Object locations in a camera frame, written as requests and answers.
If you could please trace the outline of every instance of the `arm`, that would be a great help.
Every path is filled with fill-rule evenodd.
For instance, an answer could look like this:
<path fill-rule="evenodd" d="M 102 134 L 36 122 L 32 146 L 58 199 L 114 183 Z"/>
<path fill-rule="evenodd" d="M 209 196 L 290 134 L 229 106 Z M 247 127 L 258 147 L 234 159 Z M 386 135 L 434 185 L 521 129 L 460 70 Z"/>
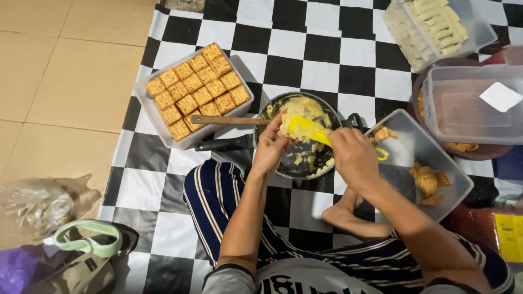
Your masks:
<path fill-rule="evenodd" d="M 373 146 L 356 129 L 329 134 L 336 169 L 349 187 L 380 210 L 401 235 L 419 263 L 427 285 L 438 277 L 492 292 L 469 252 L 447 230 L 434 222 L 379 175 Z"/>
<path fill-rule="evenodd" d="M 242 196 L 223 233 L 216 267 L 235 263 L 245 267 L 253 276 L 256 275 L 267 180 L 278 168 L 281 155 L 291 143 L 290 139 L 278 135 L 280 125 L 281 116 L 278 115 L 259 136 L 253 166 Z"/>

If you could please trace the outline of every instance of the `pan handle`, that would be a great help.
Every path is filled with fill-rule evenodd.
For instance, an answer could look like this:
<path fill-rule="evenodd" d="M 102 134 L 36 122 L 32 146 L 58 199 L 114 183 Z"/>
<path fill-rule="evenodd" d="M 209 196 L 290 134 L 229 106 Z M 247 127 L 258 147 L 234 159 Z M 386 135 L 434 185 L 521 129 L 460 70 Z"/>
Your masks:
<path fill-rule="evenodd" d="M 216 139 L 210 141 L 201 141 L 196 143 L 195 151 L 234 151 L 241 149 L 253 149 L 252 135 L 247 134 L 231 139 Z"/>
<path fill-rule="evenodd" d="M 349 117 L 346 120 L 342 120 L 342 126 L 350 129 L 356 128 L 361 131 L 363 129 L 363 122 L 361 122 L 361 117 L 359 116 L 359 114 L 353 113 L 349 115 Z"/>

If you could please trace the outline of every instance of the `gray t-shirt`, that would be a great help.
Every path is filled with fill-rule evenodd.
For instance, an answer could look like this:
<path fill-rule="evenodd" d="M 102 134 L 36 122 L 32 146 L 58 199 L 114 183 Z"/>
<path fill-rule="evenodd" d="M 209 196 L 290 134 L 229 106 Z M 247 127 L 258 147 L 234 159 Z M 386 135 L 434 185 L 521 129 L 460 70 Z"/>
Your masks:
<path fill-rule="evenodd" d="M 206 277 L 203 294 L 221 293 L 338 293 L 382 294 L 343 271 L 312 258 L 289 258 L 273 262 L 258 270 L 256 278 L 243 267 L 221 265 Z M 466 294 L 453 285 L 435 285 L 422 294 Z"/>

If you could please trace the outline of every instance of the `purple plastic bag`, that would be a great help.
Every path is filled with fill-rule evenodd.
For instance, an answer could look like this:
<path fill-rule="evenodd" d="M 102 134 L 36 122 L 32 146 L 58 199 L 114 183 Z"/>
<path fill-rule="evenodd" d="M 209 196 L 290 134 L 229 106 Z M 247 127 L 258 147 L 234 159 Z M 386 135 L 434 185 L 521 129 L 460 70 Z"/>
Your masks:
<path fill-rule="evenodd" d="M 31 286 L 38 258 L 23 248 L 0 251 L 0 293 L 20 294 Z"/>

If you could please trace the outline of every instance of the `hand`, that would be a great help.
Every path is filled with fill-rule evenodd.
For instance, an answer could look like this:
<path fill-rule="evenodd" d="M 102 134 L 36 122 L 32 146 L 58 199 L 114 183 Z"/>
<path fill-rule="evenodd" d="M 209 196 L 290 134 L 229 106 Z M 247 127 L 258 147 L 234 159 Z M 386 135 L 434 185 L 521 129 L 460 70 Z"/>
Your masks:
<path fill-rule="evenodd" d="M 258 148 L 251 173 L 270 175 L 280 166 L 280 157 L 292 145 L 292 140 L 280 131 L 281 114 L 278 114 L 258 138 Z"/>
<path fill-rule="evenodd" d="M 358 129 L 340 128 L 327 136 L 336 170 L 350 188 L 362 194 L 380 180 L 376 151 Z"/>

